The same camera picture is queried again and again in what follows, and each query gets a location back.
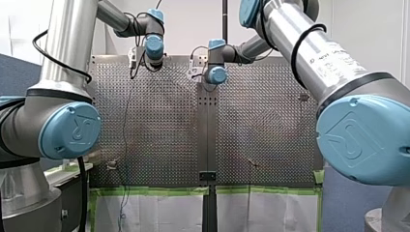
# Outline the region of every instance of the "blue end cap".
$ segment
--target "blue end cap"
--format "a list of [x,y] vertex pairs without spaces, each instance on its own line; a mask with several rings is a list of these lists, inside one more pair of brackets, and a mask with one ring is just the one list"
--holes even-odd
[[157,35],[150,35],[147,37],[145,43],[145,52],[152,60],[160,60],[163,56],[163,41]]
[[222,84],[226,81],[228,73],[223,67],[214,67],[209,71],[208,81],[211,84]]
[[241,0],[239,9],[239,22],[241,25],[246,28],[253,27],[258,10],[259,0]]
[[158,19],[163,24],[163,12],[162,11],[151,8],[148,10],[147,14]]
[[53,160],[84,156],[96,143],[101,125],[100,114],[93,105],[68,103],[43,125],[39,136],[40,151]]
[[208,42],[208,48],[210,50],[217,49],[218,47],[225,46],[226,41],[224,39],[213,39]]
[[320,151],[345,177],[368,185],[410,186],[410,107],[387,98],[341,98],[320,115]]

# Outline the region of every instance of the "wire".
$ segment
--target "wire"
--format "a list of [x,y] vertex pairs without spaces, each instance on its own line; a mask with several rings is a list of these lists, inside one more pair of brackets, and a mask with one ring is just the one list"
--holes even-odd
[[135,33],[136,33],[136,36],[135,36],[135,46],[140,46],[140,36],[138,36],[138,35],[140,35],[140,33],[141,33],[141,24],[139,24],[139,22],[138,22],[138,20],[137,20],[137,18],[133,15],[133,14],[131,14],[131,13],[124,13],[124,15],[129,15],[131,18],[132,18],[132,20],[133,20],[133,24],[132,24],[132,27],[133,27],[133,30],[135,31]]
[[84,159],[82,157],[77,158],[79,167],[79,176],[81,178],[81,218],[79,223],[78,232],[85,232],[85,225],[87,223],[87,208],[88,208],[88,185],[87,185],[87,172],[85,170]]
[[[132,96],[132,90],[134,88],[134,85],[130,89],[127,102],[126,102],[126,109],[124,112],[124,121],[123,121],[123,127],[122,127],[122,135],[123,135],[123,140],[124,140],[124,145],[125,145],[125,151],[124,151],[124,160],[127,159],[128,156],[128,141],[127,141],[127,136],[126,136],[126,126],[127,126],[127,119],[128,119],[128,111],[130,108],[130,102],[131,102],[131,96]],[[127,206],[130,198],[130,191],[131,187],[127,187],[127,181],[129,179],[129,168],[128,165],[126,164],[126,180],[122,181],[123,186],[124,186],[124,192],[123,192],[123,198],[121,200],[121,205],[120,205],[120,214],[118,216],[118,232],[122,232],[122,220],[125,218],[124,214],[124,209]]]
[[327,31],[327,28],[324,24],[314,24],[313,26],[311,26],[309,29],[307,29],[304,33],[302,33],[302,35],[299,37],[299,39],[296,41],[295,46],[293,47],[292,50],[292,56],[290,58],[290,67],[292,68],[292,72],[293,75],[295,76],[296,81],[298,81],[298,83],[304,87],[305,89],[307,88],[304,84],[304,82],[302,81],[302,79],[299,77],[298,74],[298,70],[296,69],[296,60],[298,58],[298,50],[299,47],[301,46],[302,42],[305,40],[305,38],[313,31],[317,31],[322,29],[324,32]]
[[230,46],[230,47],[235,51],[235,56],[234,56],[233,60],[235,61],[235,60],[236,60],[236,57],[238,57],[239,62],[238,62],[237,64],[238,64],[238,66],[242,66],[242,64],[244,64],[244,62],[243,62],[243,60],[242,60],[242,56],[239,55],[238,49],[237,49],[235,46],[231,45],[231,44],[227,44],[227,46]]
[[162,0],[158,1],[158,4],[157,4],[157,6],[156,6],[156,9],[160,6],[161,2],[162,2]]
[[266,54],[265,56],[263,56],[259,59],[255,59],[254,61],[261,61],[261,60],[264,60],[264,59],[268,58],[272,54],[273,51],[274,51],[274,49],[272,48],[271,51],[268,54]]
[[43,31],[42,33],[40,33],[38,36],[36,36],[36,37],[33,39],[33,46],[34,46],[43,56],[45,56],[48,60],[54,62],[55,64],[57,64],[57,65],[59,65],[59,66],[65,68],[65,69],[71,70],[71,71],[73,71],[73,72],[75,72],[75,73],[79,73],[79,74],[81,74],[81,75],[86,76],[86,77],[87,77],[87,83],[90,83],[91,80],[93,80],[93,77],[91,77],[90,74],[88,74],[87,72],[83,72],[83,71],[80,71],[80,70],[78,70],[78,69],[75,69],[75,68],[73,68],[73,67],[70,67],[70,66],[64,64],[63,62],[61,62],[61,61],[59,61],[59,60],[53,58],[53,57],[50,56],[46,51],[42,50],[42,49],[37,45],[37,41],[38,41],[41,37],[45,36],[47,33],[48,33],[48,30],[45,30],[45,31]]
[[195,53],[195,51],[199,48],[204,48],[204,49],[208,49],[208,47],[201,45],[201,46],[197,46],[196,48],[193,49],[193,51],[190,53],[190,58],[193,59],[193,53]]

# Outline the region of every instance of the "black cable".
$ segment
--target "black cable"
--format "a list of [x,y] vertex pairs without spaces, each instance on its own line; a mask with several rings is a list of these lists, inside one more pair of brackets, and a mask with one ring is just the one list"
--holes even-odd
[[140,46],[140,36],[138,36],[138,35],[141,34],[141,31],[142,31],[141,28],[142,28],[142,26],[141,26],[141,24],[139,24],[139,22],[138,22],[138,20],[137,20],[137,18],[136,18],[135,15],[133,15],[133,14],[131,14],[131,13],[124,13],[124,15],[129,15],[129,16],[132,18],[132,20],[133,20],[132,27],[133,27],[133,30],[134,30],[135,33],[136,33],[136,36],[135,36],[135,46],[139,47],[139,46]]
[[265,13],[263,12],[263,8],[265,7],[265,1],[264,0],[259,0],[260,4],[259,4],[259,16],[260,16],[260,24],[262,27],[262,34],[263,34],[263,38],[265,39],[266,44],[268,44],[268,46],[275,50],[278,51],[278,48],[273,45],[271,43],[271,41],[268,38],[268,34],[266,33],[266,28],[265,28]]
[[196,51],[197,49],[199,49],[199,48],[208,49],[208,47],[203,46],[203,45],[201,45],[201,46],[197,46],[197,47],[196,47],[196,48],[194,48],[194,49],[193,49],[193,51],[190,53],[190,58],[191,58],[191,59],[193,59],[193,53],[195,53],[195,51]]
[[290,67],[292,68],[292,72],[293,75],[295,76],[296,81],[298,81],[298,83],[304,87],[305,89],[307,88],[304,84],[304,82],[302,82],[301,78],[298,75],[298,71],[296,69],[296,60],[298,58],[298,50],[299,47],[301,46],[302,42],[305,40],[305,38],[313,31],[317,31],[322,29],[324,32],[327,31],[327,28],[324,24],[318,23],[318,24],[314,24],[313,26],[311,26],[309,29],[307,29],[304,33],[302,33],[302,35],[299,37],[299,39],[296,41],[295,46],[293,47],[292,50],[292,56],[290,58]]
[[242,66],[242,64],[244,64],[244,61],[242,60],[242,56],[239,55],[238,49],[237,49],[235,46],[231,45],[231,44],[227,44],[227,46],[230,46],[230,47],[235,51],[235,55],[234,55],[233,60],[235,61],[235,60],[236,60],[236,57],[238,57],[238,58],[239,58],[239,62],[238,62],[237,64],[238,64],[238,66]]
[[[132,96],[132,90],[133,90],[134,86],[132,86],[132,88],[130,89],[127,101],[126,101],[126,109],[124,112],[124,121],[123,121],[123,127],[122,127],[122,135],[123,135],[123,140],[124,140],[124,145],[125,145],[125,151],[124,151],[124,160],[127,159],[128,156],[128,141],[127,141],[127,137],[126,137],[126,126],[127,126],[127,119],[128,119],[128,111],[130,108],[130,102],[131,102],[131,96]],[[126,164],[126,180],[122,180],[122,184],[124,186],[124,191],[123,191],[123,197],[121,200],[121,205],[120,205],[120,214],[118,216],[118,232],[122,232],[123,228],[122,228],[122,220],[125,218],[125,214],[124,214],[124,208],[127,206],[128,202],[129,202],[129,198],[130,198],[130,192],[131,192],[131,187],[127,187],[127,181],[129,180],[129,169],[128,169],[128,165]]]
[[88,208],[88,185],[87,172],[85,170],[84,159],[77,158],[79,167],[79,176],[81,178],[81,219],[79,222],[78,232],[85,232],[85,225],[87,223],[87,208]]
[[162,2],[162,0],[158,1],[156,9],[160,6],[161,2]]
[[50,60],[50,61],[56,63],[57,65],[59,65],[59,66],[65,68],[65,69],[68,69],[68,70],[71,70],[71,71],[73,71],[73,72],[75,72],[75,73],[79,73],[79,74],[81,74],[81,75],[86,76],[86,77],[87,77],[87,83],[90,83],[91,80],[93,80],[93,77],[91,77],[90,74],[88,74],[87,72],[83,72],[83,71],[77,70],[77,69],[75,69],[75,68],[73,68],[73,67],[70,67],[70,66],[64,64],[63,62],[61,62],[61,61],[59,61],[59,60],[53,58],[53,57],[50,56],[46,51],[42,50],[42,48],[37,45],[37,41],[38,41],[41,37],[45,36],[45,35],[47,34],[47,32],[48,32],[48,30],[45,30],[45,31],[43,31],[42,33],[40,33],[38,36],[36,36],[36,37],[33,39],[33,46],[34,46],[43,56],[45,56],[48,60]]
[[261,61],[261,60],[264,60],[264,59],[268,58],[272,54],[273,51],[274,51],[274,49],[272,48],[271,51],[268,54],[266,54],[265,56],[263,56],[259,59],[255,59],[254,61]]

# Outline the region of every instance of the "pegboard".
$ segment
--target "pegboard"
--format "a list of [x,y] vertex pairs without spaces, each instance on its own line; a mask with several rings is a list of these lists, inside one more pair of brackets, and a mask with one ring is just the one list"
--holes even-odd
[[[186,77],[188,61],[168,57],[159,72],[141,68],[130,80],[126,56],[93,58],[91,86],[102,134],[92,187],[198,186],[209,160],[215,160],[218,185],[314,185],[313,170],[322,166],[316,102],[282,58],[227,65],[227,83],[205,95],[201,83]],[[212,96],[214,110],[203,107],[204,96]],[[214,150],[203,146],[209,139]]]
[[219,185],[314,186],[323,163],[315,141],[316,101],[282,58],[238,67],[219,88]]
[[95,56],[92,63],[102,161],[91,185],[198,186],[196,83],[185,76],[188,59],[167,59],[159,72],[141,67],[135,79],[126,56]]

